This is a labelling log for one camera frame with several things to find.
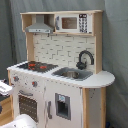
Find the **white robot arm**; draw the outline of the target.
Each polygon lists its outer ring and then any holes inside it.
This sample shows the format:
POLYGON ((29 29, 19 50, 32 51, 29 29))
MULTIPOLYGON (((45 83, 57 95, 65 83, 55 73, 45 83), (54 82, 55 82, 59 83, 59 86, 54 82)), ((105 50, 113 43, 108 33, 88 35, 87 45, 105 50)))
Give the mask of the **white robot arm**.
MULTIPOLYGON (((13 87, 0 80, 0 94, 12 95, 13 87)), ((0 126, 0 128, 37 128, 35 121, 27 114, 17 116, 13 121, 0 126)))

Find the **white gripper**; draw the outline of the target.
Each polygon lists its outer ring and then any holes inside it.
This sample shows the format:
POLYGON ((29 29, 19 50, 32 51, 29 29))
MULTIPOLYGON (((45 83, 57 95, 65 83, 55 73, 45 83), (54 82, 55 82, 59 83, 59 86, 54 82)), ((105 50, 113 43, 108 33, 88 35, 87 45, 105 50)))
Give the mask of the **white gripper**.
POLYGON ((11 95, 12 93, 13 93, 13 87, 7 85, 6 83, 0 80, 0 94, 2 96, 8 96, 11 95))

